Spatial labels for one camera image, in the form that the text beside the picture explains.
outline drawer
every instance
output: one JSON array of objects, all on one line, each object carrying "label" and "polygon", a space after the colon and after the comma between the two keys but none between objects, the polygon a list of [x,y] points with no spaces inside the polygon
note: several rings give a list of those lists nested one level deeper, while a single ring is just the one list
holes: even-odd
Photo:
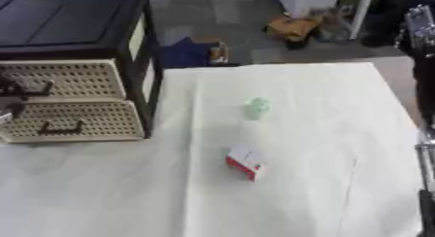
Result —
[{"label": "drawer", "polygon": [[125,98],[113,60],[43,60],[0,62],[0,96],[29,101]]},{"label": "drawer", "polygon": [[26,103],[0,127],[8,143],[140,140],[144,131],[130,101]]}]

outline white table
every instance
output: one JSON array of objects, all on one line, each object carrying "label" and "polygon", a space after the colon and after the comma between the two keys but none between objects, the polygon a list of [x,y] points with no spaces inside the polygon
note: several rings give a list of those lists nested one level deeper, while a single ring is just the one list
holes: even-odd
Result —
[{"label": "white table", "polygon": [[[223,163],[255,96],[258,183]],[[415,236],[416,141],[371,64],[169,70],[150,140],[0,146],[0,236]]]}]

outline black cabinet top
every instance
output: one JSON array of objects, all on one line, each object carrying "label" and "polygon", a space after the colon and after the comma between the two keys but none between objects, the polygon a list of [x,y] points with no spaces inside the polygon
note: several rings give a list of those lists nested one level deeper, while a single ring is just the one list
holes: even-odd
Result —
[{"label": "black cabinet top", "polygon": [[0,59],[105,58],[146,0],[1,0]]}]

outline small box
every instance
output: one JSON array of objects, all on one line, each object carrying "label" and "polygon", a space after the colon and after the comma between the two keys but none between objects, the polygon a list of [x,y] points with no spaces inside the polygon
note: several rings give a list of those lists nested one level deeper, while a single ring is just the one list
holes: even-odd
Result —
[{"label": "small box", "polygon": [[225,158],[226,163],[247,174],[251,181],[257,181],[264,173],[265,162],[262,155],[245,146],[237,146]]}]

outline small green object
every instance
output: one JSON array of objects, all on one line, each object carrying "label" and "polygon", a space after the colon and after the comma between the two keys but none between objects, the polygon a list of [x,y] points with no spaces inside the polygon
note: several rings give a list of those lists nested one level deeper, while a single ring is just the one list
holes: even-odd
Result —
[{"label": "small green object", "polygon": [[255,98],[246,107],[247,117],[250,120],[259,120],[270,110],[270,103],[264,98]]}]

